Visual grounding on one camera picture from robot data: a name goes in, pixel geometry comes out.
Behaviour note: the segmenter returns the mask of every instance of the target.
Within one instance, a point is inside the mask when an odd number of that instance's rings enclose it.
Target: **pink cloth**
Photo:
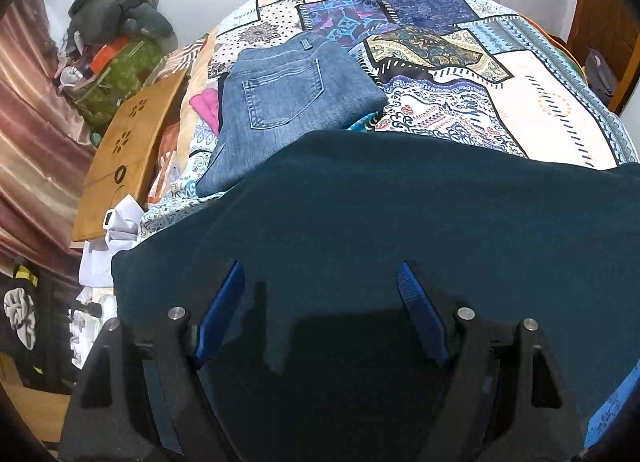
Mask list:
[[[214,88],[205,88],[201,94],[194,95],[189,104],[206,122],[213,134],[220,134],[220,120],[218,119],[218,91]]]

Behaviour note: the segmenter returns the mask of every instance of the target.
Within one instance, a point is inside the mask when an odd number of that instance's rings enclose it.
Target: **pink curtain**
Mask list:
[[[71,229],[95,150],[56,63],[43,0],[14,0],[0,20],[0,269],[20,254],[77,283]]]

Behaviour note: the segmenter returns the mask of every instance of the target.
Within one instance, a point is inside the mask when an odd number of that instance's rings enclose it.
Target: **folded blue jeans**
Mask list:
[[[307,132],[345,128],[385,105],[358,62],[323,36],[306,31],[245,49],[225,80],[224,123],[196,194],[229,189]]]

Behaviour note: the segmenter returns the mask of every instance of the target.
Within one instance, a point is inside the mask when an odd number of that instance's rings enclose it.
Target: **metal screw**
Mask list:
[[[107,320],[107,323],[104,324],[104,327],[108,331],[116,330],[116,328],[118,328],[119,326],[120,326],[120,320],[116,317],[112,317],[111,319]]]
[[[458,309],[458,317],[465,321],[471,321],[473,318],[476,317],[476,312],[469,307],[460,307]]]
[[[532,332],[534,330],[538,330],[538,322],[530,317],[523,320],[522,325],[524,326],[524,328],[526,328],[527,330],[531,330]]]
[[[169,315],[169,319],[178,320],[178,319],[182,319],[186,313],[187,311],[183,307],[173,307],[169,311],[168,315]]]

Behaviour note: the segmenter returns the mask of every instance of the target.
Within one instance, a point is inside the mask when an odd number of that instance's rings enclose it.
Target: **patchwork bedspread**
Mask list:
[[[430,135],[585,168],[638,161],[622,123],[575,66],[492,0],[249,0],[218,27],[207,86],[217,87],[242,49],[303,30],[343,46],[388,96],[380,118],[351,130]],[[223,194],[195,195],[215,146],[201,120],[187,168],[143,217],[141,240]]]

